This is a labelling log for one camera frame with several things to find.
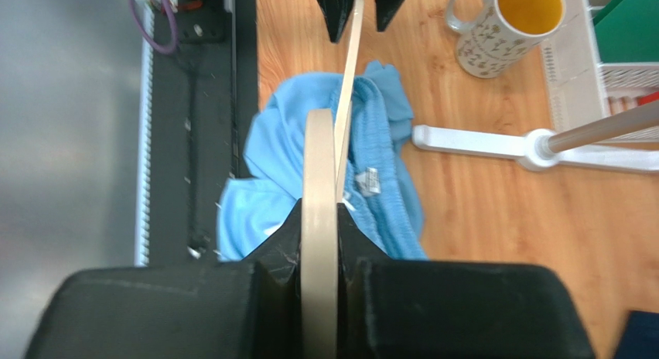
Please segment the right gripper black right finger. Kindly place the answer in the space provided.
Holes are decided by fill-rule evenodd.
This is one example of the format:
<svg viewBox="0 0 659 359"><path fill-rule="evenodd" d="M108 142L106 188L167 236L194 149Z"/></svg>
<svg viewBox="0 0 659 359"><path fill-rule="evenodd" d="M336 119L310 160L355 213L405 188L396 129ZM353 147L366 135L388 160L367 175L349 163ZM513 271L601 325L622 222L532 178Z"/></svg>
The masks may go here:
<svg viewBox="0 0 659 359"><path fill-rule="evenodd" d="M341 358L592 358L561 279L541 265L398 260L339 205Z"/></svg>

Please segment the light blue shorts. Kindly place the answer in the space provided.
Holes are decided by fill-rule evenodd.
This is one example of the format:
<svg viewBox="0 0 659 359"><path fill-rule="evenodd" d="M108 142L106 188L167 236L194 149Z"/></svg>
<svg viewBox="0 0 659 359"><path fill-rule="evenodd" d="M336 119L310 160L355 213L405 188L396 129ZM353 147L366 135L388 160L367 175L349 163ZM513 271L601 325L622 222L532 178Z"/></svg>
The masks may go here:
<svg viewBox="0 0 659 359"><path fill-rule="evenodd" d="M221 261L249 255L284 223L302 197L307 114L335 109L342 76L306 73L280 84L255 115L244 148L250 173L229 179L220 196ZM353 84L343 203L360 231L392 258L424 260L424 212L401 150L412 136L413 110L398 70L376 60Z"/></svg>

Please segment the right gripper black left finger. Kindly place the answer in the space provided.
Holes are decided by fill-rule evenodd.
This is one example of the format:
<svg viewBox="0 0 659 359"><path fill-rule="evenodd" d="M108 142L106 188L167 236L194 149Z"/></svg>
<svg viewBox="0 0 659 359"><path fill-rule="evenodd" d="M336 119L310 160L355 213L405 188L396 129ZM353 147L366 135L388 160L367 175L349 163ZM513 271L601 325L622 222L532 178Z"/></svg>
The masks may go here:
<svg viewBox="0 0 659 359"><path fill-rule="evenodd" d="M96 268L68 276L27 358L299 358L300 203L238 262Z"/></svg>

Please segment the green cutting board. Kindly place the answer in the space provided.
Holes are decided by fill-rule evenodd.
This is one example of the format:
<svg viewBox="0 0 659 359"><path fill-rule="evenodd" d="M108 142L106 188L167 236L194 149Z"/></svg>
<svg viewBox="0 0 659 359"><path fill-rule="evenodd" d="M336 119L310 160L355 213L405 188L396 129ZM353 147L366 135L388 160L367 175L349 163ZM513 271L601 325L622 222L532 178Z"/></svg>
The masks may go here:
<svg viewBox="0 0 659 359"><path fill-rule="evenodd" d="M611 0L593 25L604 63L658 61L658 0Z"/></svg>

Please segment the white floral mug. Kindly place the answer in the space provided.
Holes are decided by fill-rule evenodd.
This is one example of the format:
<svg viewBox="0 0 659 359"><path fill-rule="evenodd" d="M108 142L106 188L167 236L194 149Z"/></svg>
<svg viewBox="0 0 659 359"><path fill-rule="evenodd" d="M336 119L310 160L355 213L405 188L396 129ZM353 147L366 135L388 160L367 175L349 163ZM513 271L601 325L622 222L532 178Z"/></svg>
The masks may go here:
<svg viewBox="0 0 659 359"><path fill-rule="evenodd" d="M482 0L475 19L455 15L448 0L446 25L459 35L456 60L468 74L491 79L557 32L566 13L565 0Z"/></svg>

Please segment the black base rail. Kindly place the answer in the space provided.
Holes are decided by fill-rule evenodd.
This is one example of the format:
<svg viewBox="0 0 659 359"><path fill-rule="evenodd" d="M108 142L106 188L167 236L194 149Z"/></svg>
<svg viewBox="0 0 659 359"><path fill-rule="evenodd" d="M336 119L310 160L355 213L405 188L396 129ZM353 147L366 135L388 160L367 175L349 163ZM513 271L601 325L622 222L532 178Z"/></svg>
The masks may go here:
<svg viewBox="0 0 659 359"><path fill-rule="evenodd" d="M218 256L224 184L258 111L256 0L133 0L142 34L135 263Z"/></svg>

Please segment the beige plastic hanger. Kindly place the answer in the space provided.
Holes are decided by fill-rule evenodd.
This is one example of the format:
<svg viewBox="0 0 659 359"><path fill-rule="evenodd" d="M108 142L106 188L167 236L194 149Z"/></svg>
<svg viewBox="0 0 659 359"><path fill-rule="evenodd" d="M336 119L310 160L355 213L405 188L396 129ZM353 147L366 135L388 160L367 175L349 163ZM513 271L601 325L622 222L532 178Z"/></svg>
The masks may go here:
<svg viewBox="0 0 659 359"><path fill-rule="evenodd" d="M365 0L354 0L347 59L335 111L312 110L306 119L299 251L302 352L335 358L339 293L337 206L343 201L353 83Z"/></svg>

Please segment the navy blue shorts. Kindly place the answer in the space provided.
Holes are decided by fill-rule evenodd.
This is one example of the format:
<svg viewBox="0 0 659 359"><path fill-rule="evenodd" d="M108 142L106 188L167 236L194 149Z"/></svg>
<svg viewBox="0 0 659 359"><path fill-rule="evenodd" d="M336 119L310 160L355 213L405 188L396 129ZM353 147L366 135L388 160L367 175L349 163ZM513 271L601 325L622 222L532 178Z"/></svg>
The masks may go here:
<svg viewBox="0 0 659 359"><path fill-rule="evenodd" d="M629 312L615 359L658 359L658 313Z"/></svg>

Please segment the white dish rack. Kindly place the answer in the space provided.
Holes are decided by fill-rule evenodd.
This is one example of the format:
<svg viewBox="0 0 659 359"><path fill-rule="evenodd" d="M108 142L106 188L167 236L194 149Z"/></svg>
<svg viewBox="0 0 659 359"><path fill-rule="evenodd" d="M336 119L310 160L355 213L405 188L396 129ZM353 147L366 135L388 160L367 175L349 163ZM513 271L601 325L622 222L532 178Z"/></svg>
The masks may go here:
<svg viewBox="0 0 659 359"><path fill-rule="evenodd" d="M565 19L541 43L553 129L568 131L623 112L658 91L657 63L602 63L588 0L565 0Z"/></svg>

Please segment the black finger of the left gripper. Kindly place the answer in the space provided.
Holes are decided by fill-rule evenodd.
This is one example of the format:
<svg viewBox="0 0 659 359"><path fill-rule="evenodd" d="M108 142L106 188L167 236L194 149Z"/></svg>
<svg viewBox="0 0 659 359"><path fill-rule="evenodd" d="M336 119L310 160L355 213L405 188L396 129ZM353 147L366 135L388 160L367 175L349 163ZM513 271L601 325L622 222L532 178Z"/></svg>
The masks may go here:
<svg viewBox="0 0 659 359"><path fill-rule="evenodd" d="M349 20L354 0L316 0L325 19L329 40L338 43Z"/></svg>
<svg viewBox="0 0 659 359"><path fill-rule="evenodd" d="M405 0L375 0L377 31L384 32Z"/></svg>

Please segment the silver clothes rack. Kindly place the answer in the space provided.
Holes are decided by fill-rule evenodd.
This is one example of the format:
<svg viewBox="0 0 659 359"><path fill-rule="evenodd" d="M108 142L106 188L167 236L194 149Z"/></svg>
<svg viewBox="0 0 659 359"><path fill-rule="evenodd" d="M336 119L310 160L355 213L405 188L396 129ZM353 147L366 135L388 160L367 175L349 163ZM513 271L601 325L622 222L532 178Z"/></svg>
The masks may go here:
<svg viewBox="0 0 659 359"><path fill-rule="evenodd" d="M563 164L629 173L657 173L658 152L600 145L610 138L658 126L658 102L565 132L535 129L523 136L418 125L412 142L430 151L510 159L539 172Z"/></svg>

